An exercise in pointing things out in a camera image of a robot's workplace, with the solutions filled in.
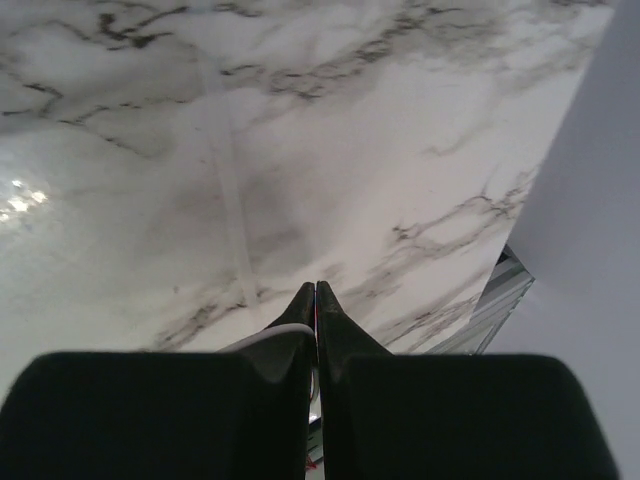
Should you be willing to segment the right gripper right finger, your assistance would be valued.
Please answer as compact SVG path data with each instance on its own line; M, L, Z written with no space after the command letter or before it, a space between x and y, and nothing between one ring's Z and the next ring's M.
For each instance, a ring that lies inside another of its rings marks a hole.
M615 479L585 391L541 355L400 355L316 287L329 479Z

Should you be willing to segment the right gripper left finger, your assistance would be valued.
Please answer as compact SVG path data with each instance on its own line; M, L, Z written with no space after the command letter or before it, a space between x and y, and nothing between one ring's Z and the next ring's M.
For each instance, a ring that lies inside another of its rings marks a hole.
M314 330L314 307L306 283L266 328ZM1 408L1 475L301 479L316 365L315 338L300 333L222 354L40 355Z

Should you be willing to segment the white zip tie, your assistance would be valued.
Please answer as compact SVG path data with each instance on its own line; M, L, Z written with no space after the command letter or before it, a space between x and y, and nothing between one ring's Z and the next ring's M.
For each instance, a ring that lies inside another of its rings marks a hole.
M310 328L308 325L301 324L301 323L289 323L289 324L277 325L277 326L266 328L260 332L257 332L249 337L241 339L235 343L232 343L218 350L218 353L222 354L222 353L237 352L239 350L242 350L253 344L258 343L259 341L281 336L284 334L292 334L292 333L300 333L305 336L309 336L312 339L315 338L314 330Z

